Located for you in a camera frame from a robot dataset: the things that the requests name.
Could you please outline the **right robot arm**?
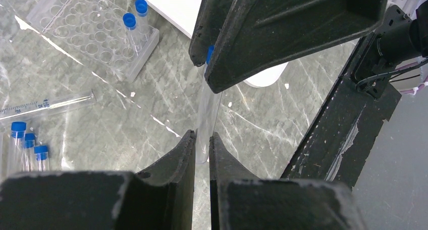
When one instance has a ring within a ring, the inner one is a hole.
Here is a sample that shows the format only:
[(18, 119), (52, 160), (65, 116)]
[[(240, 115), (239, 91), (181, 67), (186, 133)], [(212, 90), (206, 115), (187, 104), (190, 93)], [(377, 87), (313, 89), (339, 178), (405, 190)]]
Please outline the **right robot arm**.
[(213, 182), (237, 167), (214, 147), (221, 94), (270, 67), (357, 39), (282, 177), (353, 187), (401, 94), (393, 76), (427, 64), (427, 0), (202, 0), (189, 47), (204, 68), (197, 121), (199, 162)]

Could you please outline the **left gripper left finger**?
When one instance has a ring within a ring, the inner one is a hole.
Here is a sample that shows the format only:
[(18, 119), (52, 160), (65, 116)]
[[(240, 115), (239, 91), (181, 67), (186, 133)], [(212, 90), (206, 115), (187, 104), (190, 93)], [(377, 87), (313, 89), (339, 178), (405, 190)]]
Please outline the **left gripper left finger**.
[(1, 229), (191, 229), (194, 131), (131, 171), (21, 172), (1, 184)]

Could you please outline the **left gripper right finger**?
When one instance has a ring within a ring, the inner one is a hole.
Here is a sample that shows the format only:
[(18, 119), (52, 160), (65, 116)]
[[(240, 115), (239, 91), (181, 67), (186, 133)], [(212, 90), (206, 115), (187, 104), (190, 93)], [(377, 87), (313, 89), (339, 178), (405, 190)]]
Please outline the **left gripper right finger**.
[(364, 229), (350, 189), (314, 179), (260, 179), (209, 140), (212, 229)]

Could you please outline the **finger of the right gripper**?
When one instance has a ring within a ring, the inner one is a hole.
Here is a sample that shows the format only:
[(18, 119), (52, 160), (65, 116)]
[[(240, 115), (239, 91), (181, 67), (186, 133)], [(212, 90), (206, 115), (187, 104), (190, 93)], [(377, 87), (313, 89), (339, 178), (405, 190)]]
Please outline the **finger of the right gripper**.
[(221, 38), (221, 47), (230, 49), (219, 53), (215, 66), (230, 63), (238, 67), (254, 66), (254, 15), (249, 13), (254, 0), (202, 0), (194, 27), (189, 56), (195, 66), (205, 64), (207, 51)]
[(233, 0), (205, 80), (220, 93), (268, 68), (375, 30), (387, 0)]

